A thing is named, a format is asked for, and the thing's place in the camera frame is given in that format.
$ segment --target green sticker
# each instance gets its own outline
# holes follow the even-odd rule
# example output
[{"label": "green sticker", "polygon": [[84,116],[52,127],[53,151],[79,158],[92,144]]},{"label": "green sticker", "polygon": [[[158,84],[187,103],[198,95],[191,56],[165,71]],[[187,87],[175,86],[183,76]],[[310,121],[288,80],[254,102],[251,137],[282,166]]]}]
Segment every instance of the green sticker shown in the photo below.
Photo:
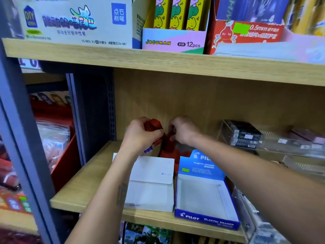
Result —
[{"label": "green sticker", "polygon": [[234,33],[240,33],[242,35],[247,35],[250,27],[251,27],[250,24],[242,24],[242,23],[236,22],[232,31]]}]

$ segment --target tattoo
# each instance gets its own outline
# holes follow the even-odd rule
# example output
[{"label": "tattoo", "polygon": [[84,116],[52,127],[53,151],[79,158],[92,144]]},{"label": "tattoo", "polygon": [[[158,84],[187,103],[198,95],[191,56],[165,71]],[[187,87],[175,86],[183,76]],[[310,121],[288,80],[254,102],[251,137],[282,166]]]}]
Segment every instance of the tattoo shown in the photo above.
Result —
[{"label": "tattoo", "polygon": [[127,193],[127,184],[122,183],[121,185],[119,185],[119,191],[117,194],[117,201],[116,201],[117,206],[124,206],[126,193]]}]

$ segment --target person's right hand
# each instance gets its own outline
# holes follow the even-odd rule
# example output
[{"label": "person's right hand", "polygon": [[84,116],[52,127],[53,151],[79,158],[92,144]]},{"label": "person's right hand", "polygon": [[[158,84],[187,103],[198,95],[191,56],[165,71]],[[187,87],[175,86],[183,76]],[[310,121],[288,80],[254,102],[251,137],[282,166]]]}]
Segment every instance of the person's right hand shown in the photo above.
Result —
[{"label": "person's right hand", "polygon": [[168,125],[168,131],[176,132],[173,137],[180,143],[193,146],[193,139],[201,135],[201,131],[193,124],[188,116],[178,116]]}]

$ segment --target pilot plastic eraser box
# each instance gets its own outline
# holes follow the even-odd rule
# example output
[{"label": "pilot plastic eraser box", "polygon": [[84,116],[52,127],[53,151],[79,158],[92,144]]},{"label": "pilot plastic eraser box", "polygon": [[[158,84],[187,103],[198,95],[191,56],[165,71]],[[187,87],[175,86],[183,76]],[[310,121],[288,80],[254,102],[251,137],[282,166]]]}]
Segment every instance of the pilot plastic eraser box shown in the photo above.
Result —
[{"label": "pilot plastic eraser box", "polygon": [[17,0],[27,40],[141,49],[150,0]]},{"label": "pilot plastic eraser box", "polygon": [[224,179],[225,173],[200,151],[180,157],[175,217],[238,230],[241,223]]}]

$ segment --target blue box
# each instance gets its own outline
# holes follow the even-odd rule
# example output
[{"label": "blue box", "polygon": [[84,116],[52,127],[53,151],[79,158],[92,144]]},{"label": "blue box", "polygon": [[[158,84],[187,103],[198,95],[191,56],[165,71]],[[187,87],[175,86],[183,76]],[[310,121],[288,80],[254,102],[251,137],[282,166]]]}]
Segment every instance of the blue box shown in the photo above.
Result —
[{"label": "blue box", "polygon": [[240,219],[224,179],[225,173],[200,151],[180,157],[175,217],[238,230]]}]

